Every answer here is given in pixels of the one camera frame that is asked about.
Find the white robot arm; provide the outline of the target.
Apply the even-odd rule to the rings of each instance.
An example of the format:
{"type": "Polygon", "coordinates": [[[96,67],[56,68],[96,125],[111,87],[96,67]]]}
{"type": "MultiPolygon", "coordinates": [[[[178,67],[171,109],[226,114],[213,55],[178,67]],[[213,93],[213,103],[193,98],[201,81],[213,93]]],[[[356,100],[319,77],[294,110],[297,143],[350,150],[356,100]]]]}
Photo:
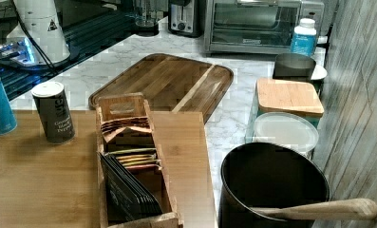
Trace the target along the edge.
{"type": "Polygon", "coordinates": [[[54,0],[12,0],[18,25],[7,40],[20,47],[13,61],[25,67],[59,64],[70,56],[54,0]]]}

